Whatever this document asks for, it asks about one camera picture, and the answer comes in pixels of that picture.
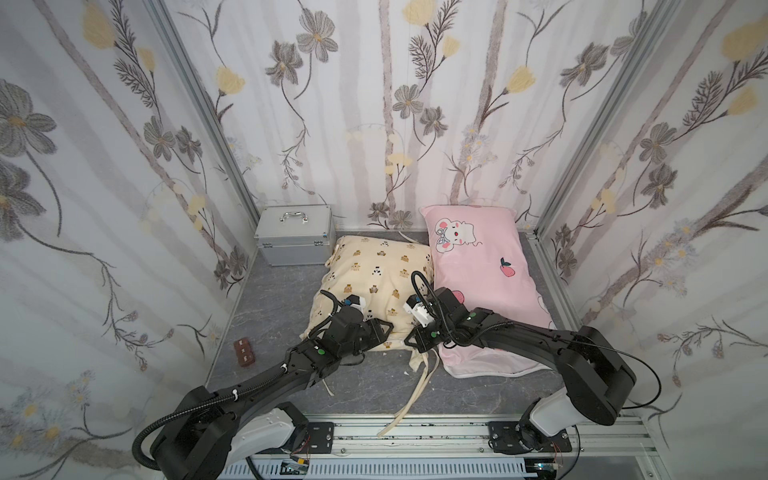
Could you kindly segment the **pink cartoon print pillow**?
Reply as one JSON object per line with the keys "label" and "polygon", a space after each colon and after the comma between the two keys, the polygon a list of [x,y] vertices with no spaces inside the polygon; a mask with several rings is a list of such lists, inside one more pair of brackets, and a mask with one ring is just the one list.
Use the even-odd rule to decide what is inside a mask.
{"label": "pink cartoon print pillow", "polygon": [[469,310],[482,307],[536,327],[554,325],[529,274],[513,210],[435,205],[420,213],[436,288],[449,288]]}

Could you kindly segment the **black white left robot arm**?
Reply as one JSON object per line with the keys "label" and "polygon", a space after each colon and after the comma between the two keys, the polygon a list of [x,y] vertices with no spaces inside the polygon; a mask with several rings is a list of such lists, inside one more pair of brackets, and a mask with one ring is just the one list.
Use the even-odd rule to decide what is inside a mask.
{"label": "black white left robot arm", "polygon": [[282,362],[240,384],[214,392],[197,387],[174,412],[141,430],[133,458],[167,479],[215,479],[234,452],[236,435],[291,394],[310,388],[388,340],[394,324],[366,318],[350,301],[332,301],[332,313],[286,351]]}

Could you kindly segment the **cream bear print pillow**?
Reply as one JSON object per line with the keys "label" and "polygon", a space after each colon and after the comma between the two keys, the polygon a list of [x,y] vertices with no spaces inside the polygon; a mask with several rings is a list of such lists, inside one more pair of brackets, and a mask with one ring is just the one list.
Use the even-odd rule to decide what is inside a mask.
{"label": "cream bear print pillow", "polygon": [[414,272],[433,280],[430,248],[418,243],[344,236],[338,240],[326,267],[328,272],[314,296],[309,324],[301,337],[320,340],[321,331],[327,327],[332,302],[322,292],[331,292],[339,300],[356,294],[366,300],[366,321],[378,318],[394,324],[388,340],[372,350],[407,350],[403,340],[412,330],[413,320],[404,305],[415,294],[411,282]]}

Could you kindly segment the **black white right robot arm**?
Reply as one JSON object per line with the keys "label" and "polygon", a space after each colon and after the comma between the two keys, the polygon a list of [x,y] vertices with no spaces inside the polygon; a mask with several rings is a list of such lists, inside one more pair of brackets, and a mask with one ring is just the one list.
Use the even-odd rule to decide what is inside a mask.
{"label": "black white right robot arm", "polygon": [[414,321],[405,343],[421,353],[446,342],[496,349],[533,360],[561,376],[562,388],[536,400],[519,420],[490,426],[489,443],[496,453],[540,451],[580,423],[612,426],[627,408],[637,381],[628,356],[592,327],[553,330],[485,308],[468,310],[447,288],[416,293],[404,309]]}

